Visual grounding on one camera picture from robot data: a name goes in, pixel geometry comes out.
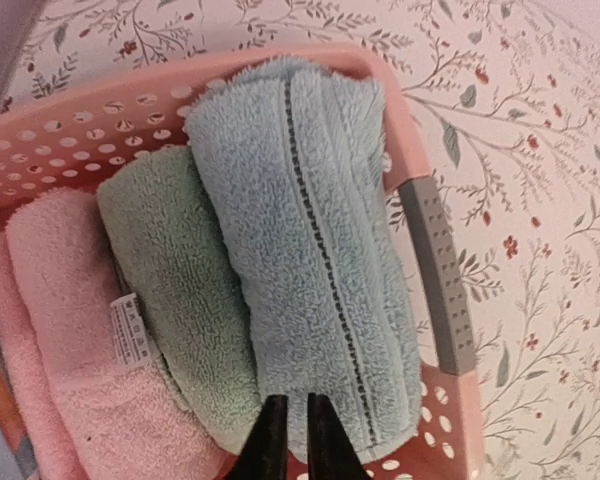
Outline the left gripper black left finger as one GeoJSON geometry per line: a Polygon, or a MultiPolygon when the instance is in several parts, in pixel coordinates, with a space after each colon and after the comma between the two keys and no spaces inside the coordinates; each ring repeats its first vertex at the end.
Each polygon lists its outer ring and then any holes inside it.
{"type": "Polygon", "coordinates": [[[288,469],[288,398],[270,395],[227,478],[285,480],[288,469]]]}

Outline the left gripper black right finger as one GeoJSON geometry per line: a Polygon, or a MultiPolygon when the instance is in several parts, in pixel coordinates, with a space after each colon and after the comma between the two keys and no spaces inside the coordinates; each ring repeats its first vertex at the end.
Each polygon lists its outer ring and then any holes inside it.
{"type": "Polygon", "coordinates": [[[307,420],[310,479],[370,479],[326,395],[308,395],[307,420]]]}

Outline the green towel with panda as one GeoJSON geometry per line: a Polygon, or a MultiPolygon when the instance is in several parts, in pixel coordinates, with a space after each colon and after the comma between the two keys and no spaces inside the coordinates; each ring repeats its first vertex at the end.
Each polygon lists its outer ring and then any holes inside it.
{"type": "Polygon", "coordinates": [[[97,201],[186,408],[221,448],[239,453],[261,408],[250,313],[191,150],[142,156],[103,182],[97,201]]]}

